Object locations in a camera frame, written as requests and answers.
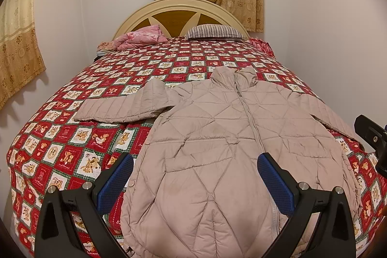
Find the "beige quilted puffer jacket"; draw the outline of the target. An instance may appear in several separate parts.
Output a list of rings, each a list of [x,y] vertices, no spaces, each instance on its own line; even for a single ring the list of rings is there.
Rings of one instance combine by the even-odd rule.
[[[320,99],[217,67],[170,88],[159,79],[121,97],[86,100],[75,119],[154,125],[121,208],[123,247],[135,257],[261,257],[284,226],[257,171],[270,153],[297,181],[342,187],[351,215],[361,192],[333,131],[352,129]]]

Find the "red patchwork bear bedspread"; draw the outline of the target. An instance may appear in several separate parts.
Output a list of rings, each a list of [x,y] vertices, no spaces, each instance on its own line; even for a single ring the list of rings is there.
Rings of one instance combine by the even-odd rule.
[[[95,181],[101,171],[113,166],[123,153],[130,154],[135,163],[154,125],[152,118],[129,123],[78,121],[75,116],[84,101],[134,94],[152,79],[159,79],[170,88],[207,80],[217,67],[236,70],[251,67],[260,81],[317,97],[279,61],[248,41],[177,37],[106,55],[53,95],[16,136],[7,153],[15,230],[26,248],[35,255],[39,214],[49,187],[55,186],[61,191],[78,189],[86,181]],[[355,257],[365,253],[373,240],[379,240],[382,247],[374,249],[372,254],[385,257],[386,178],[375,169],[375,149],[357,135],[354,126],[350,128],[353,137],[337,131],[333,131],[333,137],[345,149],[361,192],[361,211],[357,218],[352,217]],[[120,218],[129,179],[111,211],[102,216],[123,249]],[[100,257],[79,212],[71,212],[71,215],[88,257]],[[318,217],[318,213],[312,214],[291,257],[302,257]],[[127,257],[135,257],[132,250],[125,252]]]

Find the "red floral cloth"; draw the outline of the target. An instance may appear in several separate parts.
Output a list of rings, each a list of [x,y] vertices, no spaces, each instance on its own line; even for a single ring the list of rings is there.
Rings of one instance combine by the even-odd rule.
[[[272,50],[270,44],[268,42],[263,41],[258,38],[250,38],[248,42],[254,46],[254,48],[258,49],[260,52],[266,54],[271,58],[275,58],[274,51]]]

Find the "beige side window curtain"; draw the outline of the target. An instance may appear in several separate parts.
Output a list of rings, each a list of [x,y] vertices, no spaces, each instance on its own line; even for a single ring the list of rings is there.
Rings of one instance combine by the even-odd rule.
[[[1,106],[46,70],[38,47],[34,0],[4,0],[1,4]]]

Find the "pink folded blanket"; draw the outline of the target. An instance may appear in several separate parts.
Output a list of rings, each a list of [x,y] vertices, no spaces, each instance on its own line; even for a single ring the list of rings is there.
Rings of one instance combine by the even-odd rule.
[[[114,50],[125,50],[129,48],[141,48],[151,44],[167,42],[159,25],[140,28],[120,35],[113,40]]]

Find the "cream wooden arched headboard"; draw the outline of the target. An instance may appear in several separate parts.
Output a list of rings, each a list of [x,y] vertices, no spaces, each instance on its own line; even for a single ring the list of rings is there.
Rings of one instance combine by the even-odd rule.
[[[206,0],[157,0],[131,14],[118,28],[114,39],[140,28],[158,25],[167,38],[183,37],[198,25],[217,23],[249,36],[242,23],[224,8]]]

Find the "striped pillow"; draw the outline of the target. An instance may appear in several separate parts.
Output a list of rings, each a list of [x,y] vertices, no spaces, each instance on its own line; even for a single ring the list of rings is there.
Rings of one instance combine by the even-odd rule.
[[[237,29],[221,24],[202,24],[191,28],[186,39],[244,39],[242,33]]]

